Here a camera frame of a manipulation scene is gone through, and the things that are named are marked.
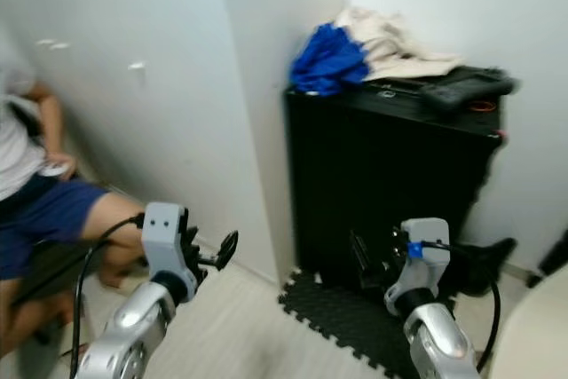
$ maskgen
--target white floor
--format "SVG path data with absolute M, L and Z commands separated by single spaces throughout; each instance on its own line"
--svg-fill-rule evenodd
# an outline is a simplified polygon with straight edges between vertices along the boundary
M 518 280 L 501 281 L 504 313 L 524 294 Z M 111 312 L 124 300 L 103 290 L 93 278 L 85 283 L 90 315 L 100 333 Z M 211 272 L 197 297 L 178 309 L 169 334 L 154 354 L 145 379 L 293 379 L 381 378 L 383 371 L 351 356 L 348 348 L 311 331 L 285 314 L 278 289 L 238 266 Z M 490 327 L 491 297 L 461 297 L 457 318 L 477 349 Z M 53 347 L 29 341 L 0 362 L 2 379 L 63 379 L 68 369 L 56 361 Z

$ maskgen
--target black cabinet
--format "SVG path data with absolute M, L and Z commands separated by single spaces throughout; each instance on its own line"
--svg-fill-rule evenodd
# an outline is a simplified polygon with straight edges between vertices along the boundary
M 502 142 L 498 99 L 492 112 L 451 119 L 373 86 L 329 98 L 290 90 L 286 100 L 302 268 L 354 285 L 350 232 L 380 262 L 392 227 L 411 217 L 442 217 L 459 239 Z

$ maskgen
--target person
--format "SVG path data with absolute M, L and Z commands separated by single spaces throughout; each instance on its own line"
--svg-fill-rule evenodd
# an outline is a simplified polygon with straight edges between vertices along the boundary
M 38 105 L 42 146 L 28 137 L 27 128 L 8 105 L 13 96 Z M 0 65 L 0 358 L 51 320 L 59 318 L 62 325 L 72 326 L 70 290 L 13 306 L 28 274 L 34 243 L 94 240 L 111 225 L 143 210 L 118 194 L 71 179 L 76 160 L 64 152 L 62 137 L 61 108 L 52 91 L 30 73 Z M 38 172 L 46 163 L 64 163 L 67 171 L 59 178 L 43 177 Z M 133 287 L 129 281 L 133 265 L 142 255 L 139 229 L 135 225 L 119 229 L 110 236 L 100 282 L 128 292 Z

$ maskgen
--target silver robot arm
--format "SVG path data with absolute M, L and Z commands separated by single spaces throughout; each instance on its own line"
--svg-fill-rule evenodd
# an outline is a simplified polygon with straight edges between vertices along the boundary
M 76 379 L 141 379 L 176 316 L 176 307 L 193 299 L 207 276 L 198 265 L 222 269 L 236 250 L 238 234 L 223 242 L 215 257 L 202 257 L 192 245 L 196 228 L 176 204 L 150 203 L 142 242 L 152 279 L 140 285 L 114 313 L 105 331 L 85 353 Z
M 408 256 L 398 281 L 385 293 L 384 302 L 391 314 L 406 319 L 404 332 L 418 374 L 421 379 L 479 379 L 471 341 L 448 309 L 435 302 L 438 281 L 450 254 L 422 249 L 420 245 L 422 241 L 448 244 L 446 221 L 410 219 L 402 223 L 401 229 L 410 241 Z

